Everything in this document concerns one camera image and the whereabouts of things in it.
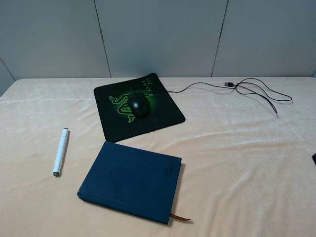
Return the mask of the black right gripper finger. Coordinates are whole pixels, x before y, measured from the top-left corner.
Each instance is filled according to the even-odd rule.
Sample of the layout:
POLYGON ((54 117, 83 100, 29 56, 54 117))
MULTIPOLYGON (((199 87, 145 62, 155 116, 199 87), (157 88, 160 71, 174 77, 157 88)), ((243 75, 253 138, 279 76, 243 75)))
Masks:
POLYGON ((314 155, 312 155, 312 159, 313 159, 313 161, 314 161, 314 163, 316 165, 316 153, 314 155))

